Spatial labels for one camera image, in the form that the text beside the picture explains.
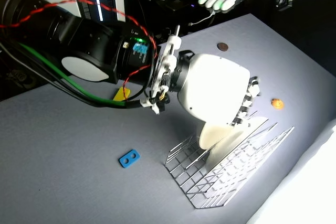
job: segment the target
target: green cable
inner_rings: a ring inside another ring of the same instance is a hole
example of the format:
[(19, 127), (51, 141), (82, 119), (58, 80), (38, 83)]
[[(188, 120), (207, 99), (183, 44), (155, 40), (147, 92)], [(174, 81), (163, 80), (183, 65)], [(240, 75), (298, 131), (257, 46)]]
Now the green cable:
[(104, 99), (101, 97), (97, 97), (94, 94), (91, 94), (84, 88), (82, 88), (79, 84), (74, 82), (72, 79), (70, 79), (65, 73), (63, 73), (60, 69), (58, 69), (53, 63), (51, 63), (49, 60), (47, 60), (45, 57), (43, 57), (40, 53), (38, 53), (35, 49), (28, 47), (24, 44), (19, 43), (21, 46), (23, 46), (27, 51), (29, 51), (31, 54), (33, 54), (36, 58), (40, 59), (44, 64), (46, 64), (50, 69), (52, 69), (55, 73), (59, 74), (63, 79), (65, 79), (69, 84), (74, 86), (76, 89), (78, 89), (81, 93), (84, 95), (95, 99), (99, 102), (104, 102), (108, 104), (118, 105), (118, 106), (125, 106), (125, 102), (119, 102), (119, 101), (113, 101), (110, 99)]

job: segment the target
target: yellow block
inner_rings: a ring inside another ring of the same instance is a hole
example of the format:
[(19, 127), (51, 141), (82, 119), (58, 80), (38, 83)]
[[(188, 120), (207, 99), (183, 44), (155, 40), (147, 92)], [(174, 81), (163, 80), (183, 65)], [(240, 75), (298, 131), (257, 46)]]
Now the yellow block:
[[(125, 96), (126, 96), (126, 98), (128, 98), (130, 96), (130, 94), (131, 94), (131, 90), (125, 88)], [(114, 96), (113, 100), (117, 101), (117, 102), (121, 102), (121, 101), (125, 100), (124, 92), (122, 91), (122, 87), (119, 88), (119, 90), (117, 91), (117, 93)]]

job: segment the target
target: dish rack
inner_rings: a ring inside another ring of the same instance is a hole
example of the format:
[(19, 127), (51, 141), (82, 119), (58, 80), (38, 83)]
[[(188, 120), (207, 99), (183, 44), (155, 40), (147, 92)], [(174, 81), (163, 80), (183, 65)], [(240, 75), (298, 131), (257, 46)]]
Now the dish rack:
[(196, 209), (225, 206), (294, 129), (267, 140), (276, 125), (255, 130), (212, 169), (206, 160), (213, 147), (201, 149), (192, 135), (169, 151), (165, 167)]

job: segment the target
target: blue block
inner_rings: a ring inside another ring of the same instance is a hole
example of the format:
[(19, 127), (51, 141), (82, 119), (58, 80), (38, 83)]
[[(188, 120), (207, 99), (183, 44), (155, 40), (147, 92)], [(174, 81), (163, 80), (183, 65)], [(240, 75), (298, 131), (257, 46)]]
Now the blue block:
[(131, 164), (133, 164), (135, 161), (137, 161), (140, 158), (140, 154), (136, 150), (131, 150), (130, 152), (123, 155), (119, 162), (122, 165), (122, 167), (127, 168)]

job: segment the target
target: yellow object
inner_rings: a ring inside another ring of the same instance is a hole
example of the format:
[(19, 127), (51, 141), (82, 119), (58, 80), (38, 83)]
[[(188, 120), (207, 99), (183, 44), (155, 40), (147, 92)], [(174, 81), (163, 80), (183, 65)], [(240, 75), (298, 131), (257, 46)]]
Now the yellow object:
[(273, 99), (272, 100), (272, 105), (274, 108), (276, 108), (277, 110), (282, 110), (284, 105), (284, 102), (281, 101), (280, 99)]
[[(131, 90), (125, 88), (125, 97), (128, 98), (131, 94)], [(117, 101), (117, 102), (121, 102), (123, 100), (125, 100), (124, 97), (124, 92), (122, 91), (122, 87), (119, 88), (119, 90), (117, 91), (116, 95), (114, 96), (113, 100)]]

